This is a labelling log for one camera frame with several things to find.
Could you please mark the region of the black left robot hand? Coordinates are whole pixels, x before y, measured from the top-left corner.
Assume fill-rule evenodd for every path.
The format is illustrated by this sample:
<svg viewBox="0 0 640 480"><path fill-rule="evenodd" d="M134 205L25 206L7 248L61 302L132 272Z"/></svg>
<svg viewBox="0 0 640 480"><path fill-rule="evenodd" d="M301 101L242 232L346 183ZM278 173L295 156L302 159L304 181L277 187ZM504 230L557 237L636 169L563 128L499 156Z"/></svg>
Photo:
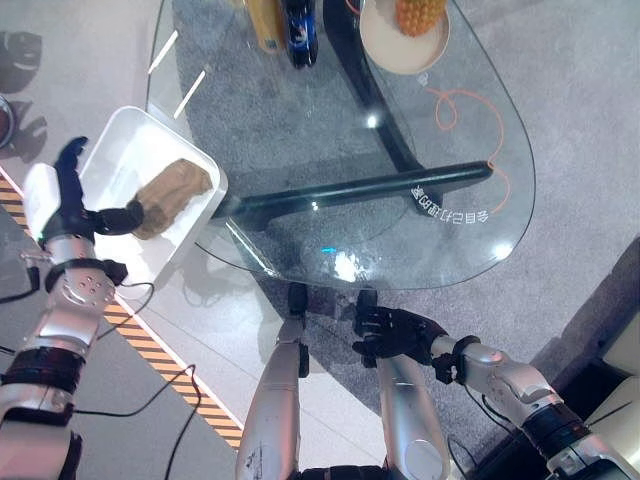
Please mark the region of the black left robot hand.
<svg viewBox="0 0 640 480"><path fill-rule="evenodd" d="M54 164L38 163L28 172L24 211L28 228L40 247L59 236L76 236L93 243L96 235L128 234L143 223L143 207L136 199L122 208L85 208L77 167L87 142L85 136L71 139Z"/></svg>

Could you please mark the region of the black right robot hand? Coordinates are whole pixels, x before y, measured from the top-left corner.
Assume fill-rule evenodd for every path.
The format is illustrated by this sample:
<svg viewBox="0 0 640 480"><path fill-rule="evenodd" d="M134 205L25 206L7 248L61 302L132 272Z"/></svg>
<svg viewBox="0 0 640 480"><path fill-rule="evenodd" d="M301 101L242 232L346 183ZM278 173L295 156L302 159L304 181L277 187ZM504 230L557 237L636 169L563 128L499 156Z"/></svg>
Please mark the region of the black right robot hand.
<svg viewBox="0 0 640 480"><path fill-rule="evenodd" d="M402 309L367 306L356 315L352 349L367 361L406 355L419 364L431 364L431 346L448 332L427 317Z"/></svg>

